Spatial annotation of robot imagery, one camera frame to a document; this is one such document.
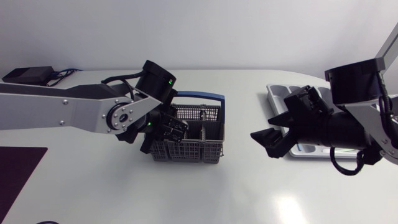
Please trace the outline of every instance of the black power adapter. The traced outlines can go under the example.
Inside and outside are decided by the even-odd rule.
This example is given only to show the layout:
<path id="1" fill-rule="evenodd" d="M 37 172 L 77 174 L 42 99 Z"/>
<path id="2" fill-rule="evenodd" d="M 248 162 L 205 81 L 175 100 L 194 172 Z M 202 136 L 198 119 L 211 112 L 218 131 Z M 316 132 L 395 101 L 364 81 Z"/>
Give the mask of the black power adapter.
<path id="1" fill-rule="evenodd" d="M 45 86 L 51 78 L 54 69 L 51 66 L 16 68 L 2 78 L 6 83 Z"/>

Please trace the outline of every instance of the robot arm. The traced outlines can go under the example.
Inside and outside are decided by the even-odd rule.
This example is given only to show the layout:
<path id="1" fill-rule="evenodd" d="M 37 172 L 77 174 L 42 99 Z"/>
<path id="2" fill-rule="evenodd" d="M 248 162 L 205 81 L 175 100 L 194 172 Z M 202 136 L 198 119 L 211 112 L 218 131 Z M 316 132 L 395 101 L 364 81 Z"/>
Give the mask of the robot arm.
<path id="1" fill-rule="evenodd" d="M 398 24 L 376 58 L 325 72 L 330 82 L 333 111 L 310 86 L 300 88 L 284 101 L 288 111 L 268 120 L 289 128 L 282 136 L 274 128 L 251 133 L 268 156 L 283 157 L 297 143 L 331 147 L 333 165 L 345 175 L 357 174 L 364 164 L 382 157 L 398 165 L 398 96 L 389 98 L 382 74 L 398 56 Z M 358 167 L 346 170 L 335 161 L 335 147 L 359 149 Z"/>
<path id="2" fill-rule="evenodd" d="M 135 87 L 126 82 L 131 77 L 140 77 Z M 124 85 L 107 85 L 115 80 Z M 148 153 L 151 140 L 181 141 L 187 128 L 173 117 L 175 111 L 170 106 L 177 93 L 172 88 L 175 80 L 171 73 L 147 61 L 139 74 L 110 77 L 102 84 L 66 90 L 0 83 L 4 118 L 0 129 L 73 126 L 115 134 L 128 143 L 133 143 L 138 133 L 146 133 L 148 138 L 141 151 Z"/>

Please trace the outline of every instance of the wire basket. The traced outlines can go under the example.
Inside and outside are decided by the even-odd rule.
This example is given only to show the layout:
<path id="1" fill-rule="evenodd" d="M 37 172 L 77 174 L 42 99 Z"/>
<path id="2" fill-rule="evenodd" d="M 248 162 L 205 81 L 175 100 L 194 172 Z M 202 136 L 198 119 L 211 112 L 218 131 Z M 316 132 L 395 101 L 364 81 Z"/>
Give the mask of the wire basket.
<path id="1" fill-rule="evenodd" d="M 224 96 L 191 91 L 179 91 L 177 96 L 219 100 L 221 106 L 173 105 L 176 118 L 185 121 L 188 130 L 181 142 L 154 141 L 150 147 L 153 160 L 217 164 L 223 156 Z"/>

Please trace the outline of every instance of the white tabletop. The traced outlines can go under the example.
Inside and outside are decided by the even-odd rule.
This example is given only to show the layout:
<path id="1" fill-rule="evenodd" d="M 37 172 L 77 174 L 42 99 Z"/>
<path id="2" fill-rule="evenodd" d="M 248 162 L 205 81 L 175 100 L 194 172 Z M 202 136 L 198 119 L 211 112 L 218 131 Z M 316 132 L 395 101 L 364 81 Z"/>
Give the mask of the white tabletop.
<path id="1" fill-rule="evenodd" d="M 78 72 L 58 87 L 131 72 Z M 170 72 L 176 90 L 225 96 L 219 164 L 154 162 L 139 151 L 142 134 L 128 144 L 71 127 L 0 131 L 2 146 L 49 148 L 4 223 L 396 223 L 396 165 L 383 159 L 347 177 L 328 159 L 271 159 L 250 138 L 273 116 L 267 84 L 326 82 L 275 70 Z"/>

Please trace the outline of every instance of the black mat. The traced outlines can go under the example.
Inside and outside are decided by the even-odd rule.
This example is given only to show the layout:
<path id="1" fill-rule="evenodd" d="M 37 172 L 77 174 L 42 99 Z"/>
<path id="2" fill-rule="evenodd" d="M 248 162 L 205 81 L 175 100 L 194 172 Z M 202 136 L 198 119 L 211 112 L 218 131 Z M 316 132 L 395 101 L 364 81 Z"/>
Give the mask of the black mat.
<path id="1" fill-rule="evenodd" d="M 0 223 L 47 148 L 0 147 Z"/>

